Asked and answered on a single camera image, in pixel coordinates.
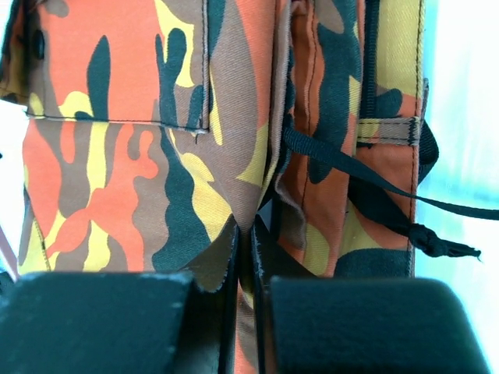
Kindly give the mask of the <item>pink plastic hanger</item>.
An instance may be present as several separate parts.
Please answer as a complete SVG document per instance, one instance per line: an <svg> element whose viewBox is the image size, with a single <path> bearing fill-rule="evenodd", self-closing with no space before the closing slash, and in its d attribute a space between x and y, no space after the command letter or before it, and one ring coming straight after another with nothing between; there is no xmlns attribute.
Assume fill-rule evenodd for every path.
<svg viewBox="0 0 499 374"><path fill-rule="evenodd" d="M1 259L6 272L9 274L11 279L16 282L19 279L19 273L17 270L17 258L2 228L0 228L0 247Z"/></svg>

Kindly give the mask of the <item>orange camouflage trousers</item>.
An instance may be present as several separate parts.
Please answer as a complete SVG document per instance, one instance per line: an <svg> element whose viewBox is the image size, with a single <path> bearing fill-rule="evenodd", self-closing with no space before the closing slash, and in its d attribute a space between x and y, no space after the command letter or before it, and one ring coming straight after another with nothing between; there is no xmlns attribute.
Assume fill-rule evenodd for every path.
<svg viewBox="0 0 499 374"><path fill-rule="evenodd" d="M258 370L252 229L319 278L480 257L415 222L439 157L422 1L14 1L32 273L170 273L239 228L235 355Z"/></svg>

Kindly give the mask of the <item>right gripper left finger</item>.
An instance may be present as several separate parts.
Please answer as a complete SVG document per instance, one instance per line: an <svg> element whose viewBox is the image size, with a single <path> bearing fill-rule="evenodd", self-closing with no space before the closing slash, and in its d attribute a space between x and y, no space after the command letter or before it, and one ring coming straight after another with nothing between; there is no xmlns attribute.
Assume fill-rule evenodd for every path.
<svg viewBox="0 0 499 374"><path fill-rule="evenodd" d="M230 373L238 225L170 273L32 273L1 299L4 373Z"/></svg>

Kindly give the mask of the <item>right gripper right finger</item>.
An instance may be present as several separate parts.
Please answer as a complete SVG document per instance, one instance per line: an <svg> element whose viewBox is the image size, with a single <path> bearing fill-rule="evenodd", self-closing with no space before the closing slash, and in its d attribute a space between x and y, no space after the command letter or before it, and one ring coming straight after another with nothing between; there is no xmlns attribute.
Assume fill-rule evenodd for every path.
<svg viewBox="0 0 499 374"><path fill-rule="evenodd" d="M261 373L486 373L457 295L423 278L319 278L253 225Z"/></svg>

